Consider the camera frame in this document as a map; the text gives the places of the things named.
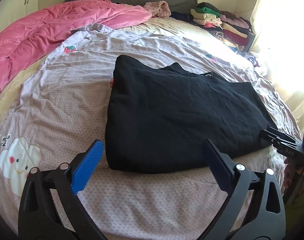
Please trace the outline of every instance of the metal bolt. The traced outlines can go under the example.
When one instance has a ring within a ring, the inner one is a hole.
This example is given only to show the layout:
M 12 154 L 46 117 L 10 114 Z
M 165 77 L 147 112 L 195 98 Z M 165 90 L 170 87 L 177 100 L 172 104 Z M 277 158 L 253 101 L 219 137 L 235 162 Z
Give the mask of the metal bolt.
M 60 165 L 60 169 L 61 169 L 61 170 L 66 170 L 68 167 L 69 167 L 69 164 L 68 164 L 68 163 L 62 163 L 62 164 Z
M 267 169 L 267 173 L 268 173 L 269 175 L 273 175 L 273 174 L 274 174 L 274 171 L 271 170 L 271 169 Z
M 31 170 L 29 171 L 31 174 L 34 174 L 38 171 L 38 168 L 37 167 L 33 167 L 31 168 Z
M 244 171 L 244 170 L 245 170 L 245 166 L 242 165 L 242 164 L 237 164 L 237 165 L 236 165 L 236 168 L 237 168 L 239 171 Z

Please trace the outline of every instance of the pink comforter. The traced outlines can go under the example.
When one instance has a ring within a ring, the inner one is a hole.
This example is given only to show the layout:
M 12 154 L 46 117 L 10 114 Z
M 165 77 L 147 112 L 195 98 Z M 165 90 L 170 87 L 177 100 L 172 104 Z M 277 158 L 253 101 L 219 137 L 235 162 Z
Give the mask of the pink comforter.
M 71 30 L 92 23 L 113 29 L 147 21 L 151 12 L 109 0 L 79 0 L 34 12 L 0 33 L 0 92 L 13 77 L 51 52 Z

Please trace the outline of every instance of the white curtain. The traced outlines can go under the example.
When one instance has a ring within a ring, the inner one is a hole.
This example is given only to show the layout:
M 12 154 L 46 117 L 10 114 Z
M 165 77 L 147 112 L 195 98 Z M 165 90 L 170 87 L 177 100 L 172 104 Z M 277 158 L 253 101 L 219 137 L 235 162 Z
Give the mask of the white curtain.
M 250 52 L 260 58 L 304 129 L 304 0 L 257 0 L 251 16 L 255 40 Z

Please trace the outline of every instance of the cloud print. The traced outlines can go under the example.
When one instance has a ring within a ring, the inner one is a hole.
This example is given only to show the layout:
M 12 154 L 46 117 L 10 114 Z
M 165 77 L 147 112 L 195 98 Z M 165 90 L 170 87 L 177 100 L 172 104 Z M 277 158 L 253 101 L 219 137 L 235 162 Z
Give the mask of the cloud print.
M 0 168 L 3 176 L 10 180 L 10 189 L 21 197 L 26 178 L 31 168 L 37 166 L 42 159 L 41 150 L 37 146 L 28 146 L 25 138 L 16 138 L 8 150 L 0 155 Z

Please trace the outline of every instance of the cable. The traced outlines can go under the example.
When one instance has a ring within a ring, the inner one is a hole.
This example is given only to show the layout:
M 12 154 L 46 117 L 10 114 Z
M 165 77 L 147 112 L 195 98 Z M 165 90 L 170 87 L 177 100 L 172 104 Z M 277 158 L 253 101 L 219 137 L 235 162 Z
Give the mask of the cable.
M 254 8 L 250 9 L 250 10 L 243 10 L 243 11 L 240 11 L 240 12 L 231 12 L 231 13 L 242 13 L 242 12 L 249 12 L 251 10 L 253 10 Z

